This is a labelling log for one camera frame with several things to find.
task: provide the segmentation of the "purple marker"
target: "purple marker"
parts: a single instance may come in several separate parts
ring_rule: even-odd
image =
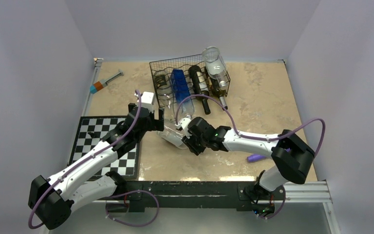
[[[265,158],[266,157],[263,156],[263,155],[250,155],[249,157],[247,157],[247,162],[257,162],[257,161],[265,159]]]

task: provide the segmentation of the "orange and blue syringe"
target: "orange and blue syringe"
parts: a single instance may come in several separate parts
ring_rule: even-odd
[[[95,84],[91,85],[90,92],[92,94],[95,94],[96,92],[100,91],[101,89],[107,87],[108,83],[110,83],[111,81],[113,81],[115,78],[123,76],[123,75],[124,75],[124,72],[121,71],[121,69],[119,69],[118,73],[115,74],[115,75],[113,75],[109,79],[107,79],[107,80],[102,79],[102,80],[96,82]]]

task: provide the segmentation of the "wall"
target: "wall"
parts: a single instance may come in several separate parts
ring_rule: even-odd
[[[327,122],[315,169],[342,232],[374,233],[374,1],[322,0],[287,67],[302,120]]]
[[[319,0],[66,0],[91,53],[119,60],[199,54],[287,58]]]
[[[33,232],[30,183],[66,165],[93,67],[63,0],[0,1],[0,233]]]

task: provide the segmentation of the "purple object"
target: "purple object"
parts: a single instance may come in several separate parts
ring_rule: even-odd
[[[265,158],[266,157],[263,155],[250,155],[249,157],[247,157],[247,162],[256,162]]]

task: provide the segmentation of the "table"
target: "table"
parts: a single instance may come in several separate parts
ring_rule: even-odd
[[[300,126],[300,117],[286,68],[282,61],[267,63],[228,62],[231,85],[226,98],[239,130],[260,134],[281,133]],[[98,80],[107,79],[118,69],[124,76],[96,93],[88,107],[89,116],[126,115],[128,103],[136,102],[134,90],[153,92],[148,62],[103,62]],[[215,103],[209,101],[211,114],[205,115],[194,100],[195,116],[210,124],[231,126],[230,119]],[[306,140],[304,132],[298,136]],[[274,166],[269,159],[248,163],[248,153],[221,152],[206,149],[199,156],[188,149],[180,150],[154,132],[141,141],[138,180],[148,181],[253,181],[262,171]],[[312,167],[307,181],[317,181]]]

